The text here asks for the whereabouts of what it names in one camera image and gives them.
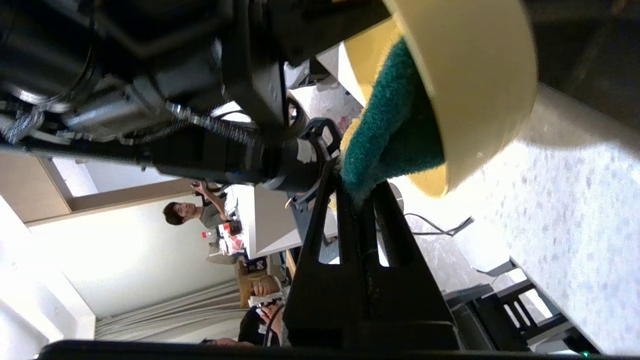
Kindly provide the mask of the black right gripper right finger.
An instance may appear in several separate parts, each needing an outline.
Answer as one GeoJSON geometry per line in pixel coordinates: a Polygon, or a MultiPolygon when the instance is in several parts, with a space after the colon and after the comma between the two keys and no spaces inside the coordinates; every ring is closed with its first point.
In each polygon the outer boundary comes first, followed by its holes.
{"type": "Polygon", "coordinates": [[[390,184],[361,208],[364,332],[381,349],[459,349],[455,320],[390,184]]]}

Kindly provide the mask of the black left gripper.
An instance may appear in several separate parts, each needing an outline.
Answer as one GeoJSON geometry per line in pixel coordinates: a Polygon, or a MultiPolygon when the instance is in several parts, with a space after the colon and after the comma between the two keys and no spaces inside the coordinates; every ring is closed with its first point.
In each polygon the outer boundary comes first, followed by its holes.
{"type": "Polygon", "coordinates": [[[110,73],[98,141],[290,141],[284,61],[297,66],[390,18],[382,0],[98,0],[110,73]],[[272,37],[278,50],[272,46],[272,37]]]}

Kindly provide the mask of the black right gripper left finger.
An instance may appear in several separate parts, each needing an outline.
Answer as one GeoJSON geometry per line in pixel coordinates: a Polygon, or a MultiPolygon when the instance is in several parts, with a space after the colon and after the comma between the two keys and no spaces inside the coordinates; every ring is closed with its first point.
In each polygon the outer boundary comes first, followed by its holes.
{"type": "Polygon", "coordinates": [[[318,181],[283,314],[289,340],[296,347],[347,347],[367,313],[359,218],[336,164],[328,162],[318,181]],[[336,196],[339,264],[319,260],[331,195],[336,196]]]}

